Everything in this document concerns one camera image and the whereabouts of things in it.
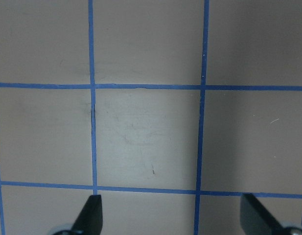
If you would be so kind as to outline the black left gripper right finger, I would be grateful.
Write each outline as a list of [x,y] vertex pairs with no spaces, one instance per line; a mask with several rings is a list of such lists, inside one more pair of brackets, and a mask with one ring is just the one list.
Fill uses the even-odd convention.
[[240,198],[240,226],[246,235],[277,235],[283,226],[251,193]]

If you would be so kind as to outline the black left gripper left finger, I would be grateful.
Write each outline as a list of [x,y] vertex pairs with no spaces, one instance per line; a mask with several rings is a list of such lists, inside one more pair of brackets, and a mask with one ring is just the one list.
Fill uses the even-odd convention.
[[91,195],[88,197],[71,228],[72,234],[100,235],[102,227],[103,215],[101,195]]

